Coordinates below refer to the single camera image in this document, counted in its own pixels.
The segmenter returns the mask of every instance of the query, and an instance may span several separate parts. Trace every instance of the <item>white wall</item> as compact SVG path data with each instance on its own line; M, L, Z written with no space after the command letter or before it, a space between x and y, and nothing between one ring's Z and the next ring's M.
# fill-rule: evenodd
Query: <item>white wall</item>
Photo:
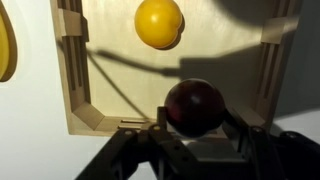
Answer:
M0 179L74 179L108 138L70 136L67 132L49 0L3 3L16 31L19 62L15 77L0 84ZM318 0L306 0L306 4L307 20L299 30L300 40L295 42L297 55L289 62L279 115L295 112L295 106L285 108L291 104L319 102L320 76L315 75L319 75L320 36L315 32L320 31L316 11L320 4ZM318 137L319 117L319 111L282 116L276 124ZM139 172L137 179L152 178L150 169Z
M305 0L273 133L294 130L320 143L320 1Z

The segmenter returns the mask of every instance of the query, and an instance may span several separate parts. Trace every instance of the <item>dark red fruit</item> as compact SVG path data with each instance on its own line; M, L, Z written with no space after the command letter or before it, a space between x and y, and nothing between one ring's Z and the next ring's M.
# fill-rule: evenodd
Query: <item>dark red fruit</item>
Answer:
M199 137L219 127L225 103L219 90L201 79L175 85L165 100L167 120L181 135Z

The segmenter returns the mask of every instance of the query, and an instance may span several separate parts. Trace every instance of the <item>screw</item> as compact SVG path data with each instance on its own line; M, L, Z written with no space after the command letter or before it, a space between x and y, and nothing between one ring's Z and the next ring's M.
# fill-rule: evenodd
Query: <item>screw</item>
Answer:
M153 129L156 130L156 131L159 131L160 130L160 126L154 126Z
M253 130L259 133L262 132L262 129L260 127L253 127Z
M124 134L125 134L125 135L131 135L131 134L132 134L132 131L125 131Z

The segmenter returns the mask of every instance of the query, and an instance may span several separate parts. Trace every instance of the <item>apple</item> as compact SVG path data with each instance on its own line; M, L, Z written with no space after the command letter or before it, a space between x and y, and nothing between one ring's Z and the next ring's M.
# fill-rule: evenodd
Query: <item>apple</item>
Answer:
M164 106L168 123L186 137L200 137L219 127L226 111L219 90L202 79L187 79L175 85Z

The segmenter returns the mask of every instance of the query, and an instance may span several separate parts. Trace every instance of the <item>black mechanical part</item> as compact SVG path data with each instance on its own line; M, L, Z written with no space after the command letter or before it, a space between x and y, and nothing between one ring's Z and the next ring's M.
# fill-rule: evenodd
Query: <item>black mechanical part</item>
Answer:
M149 162L159 180L320 179L320 146L299 133L271 136L228 110L222 129L240 158L202 161L167 131L166 117L166 109L159 107L157 124L148 130L118 130L77 180L128 179L141 162Z

